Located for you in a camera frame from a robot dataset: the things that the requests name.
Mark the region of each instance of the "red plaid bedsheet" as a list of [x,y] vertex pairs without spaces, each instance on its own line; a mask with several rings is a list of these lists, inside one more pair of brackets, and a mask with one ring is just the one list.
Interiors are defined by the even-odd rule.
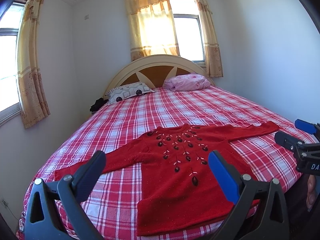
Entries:
[[[38,171],[36,178],[53,180],[53,171],[90,159],[96,150],[111,152],[146,131],[158,126],[174,127],[184,123],[199,125],[248,126],[273,121],[281,130],[306,142],[314,139],[294,127],[287,119],[245,98],[217,87],[192,92],[172,92],[163,88],[155,93],[105,105],[86,121]],[[293,154],[276,145],[274,133],[235,141],[232,146],[252,168],[258,180],[278,178],[287,191],[300,177]],[[20,219],[19,239],[23,239],[25,212],[31,192],[30,184]],[[140,163],[100,176],[89,199],[81,206],[105,239],[196,239],[217,230],[221,222],[180,232],[137,237],[137,203],[142,198]],[[68,233],[76,238],[63,206],[58,210]]]

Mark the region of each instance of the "headboard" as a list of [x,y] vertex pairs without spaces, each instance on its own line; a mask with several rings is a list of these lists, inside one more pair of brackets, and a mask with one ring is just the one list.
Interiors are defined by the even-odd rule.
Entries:
[[[206,76],[202,67],[182,57],[173,55],[143,57],[120,70],[108,85],[106,92],[115,87],[139,81],[151,89],[162,87],[166,79],[192,72]],[[208,78],[208,80],[214,85],[212,79]]]

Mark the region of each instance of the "beige curtain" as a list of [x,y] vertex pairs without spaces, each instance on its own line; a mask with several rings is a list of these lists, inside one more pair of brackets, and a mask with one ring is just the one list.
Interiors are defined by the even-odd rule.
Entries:
[[25,128],[31,127],[50,114],[37,60],[37,31],[43,1],[27,1],[18,35],[18,86]]
[[214,31],[212,12],[207,0],[195,0],[204,36],[205,64],[208,77],[223,77],[220,49]]
[[125,0],[131,32],[131,60],[155,54],[179,56],[169,0]]

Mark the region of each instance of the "white wall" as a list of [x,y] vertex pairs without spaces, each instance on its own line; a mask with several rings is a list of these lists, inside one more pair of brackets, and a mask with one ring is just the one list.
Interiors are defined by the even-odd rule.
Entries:
[[292,121],[319,122],[320,35],[299,0],[223,2],[235,92]]
[[[20,115],[0,127],[0,196],[19,218],[30,181],[80,126],[72,54],[71,7],[44,0],[38,33],[38,59],[51,115],[25,130]],[[14,230],[17,221],[0,205]]]
[[[111,79],[131,62],[130,35],[125,0],[86,0],[73,8],[74,59],[80,92],[82,114],[87,116]],[[229,60],[231,48],[222,0],[208,0],[221,48],[225,77],[215,79],[220,87],[232,90]]]

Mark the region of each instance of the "human hand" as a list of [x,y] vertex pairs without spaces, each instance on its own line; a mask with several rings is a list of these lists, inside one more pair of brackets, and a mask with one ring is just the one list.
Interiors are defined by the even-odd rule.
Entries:
[[307,195],[307,207],[312,208],[313,203],[316,200],[316,176],[310,175],[308,179],[308,195]]

